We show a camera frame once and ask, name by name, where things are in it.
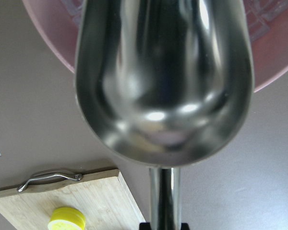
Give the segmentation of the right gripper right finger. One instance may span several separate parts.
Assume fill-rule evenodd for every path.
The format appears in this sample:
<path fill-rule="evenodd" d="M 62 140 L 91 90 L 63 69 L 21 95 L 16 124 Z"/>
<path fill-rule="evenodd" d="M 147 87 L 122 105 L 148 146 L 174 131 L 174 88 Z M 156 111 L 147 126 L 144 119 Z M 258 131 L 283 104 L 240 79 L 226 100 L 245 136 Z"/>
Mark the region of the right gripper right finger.
<path fill-rule="evenodd" d="M 190 227 L 187 223 L 181 223 L 180 230 L 190 230 Z"/>

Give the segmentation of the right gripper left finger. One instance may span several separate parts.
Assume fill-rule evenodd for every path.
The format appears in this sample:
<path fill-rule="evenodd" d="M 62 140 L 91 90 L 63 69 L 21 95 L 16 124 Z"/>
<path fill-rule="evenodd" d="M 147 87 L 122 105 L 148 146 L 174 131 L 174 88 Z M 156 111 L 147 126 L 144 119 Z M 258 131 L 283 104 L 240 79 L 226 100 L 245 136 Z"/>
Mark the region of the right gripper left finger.
<path fill-rule="evenodd" d="M 139 230 L 151 230 L 149 222 L 142 222 L 139 224 Z"/>

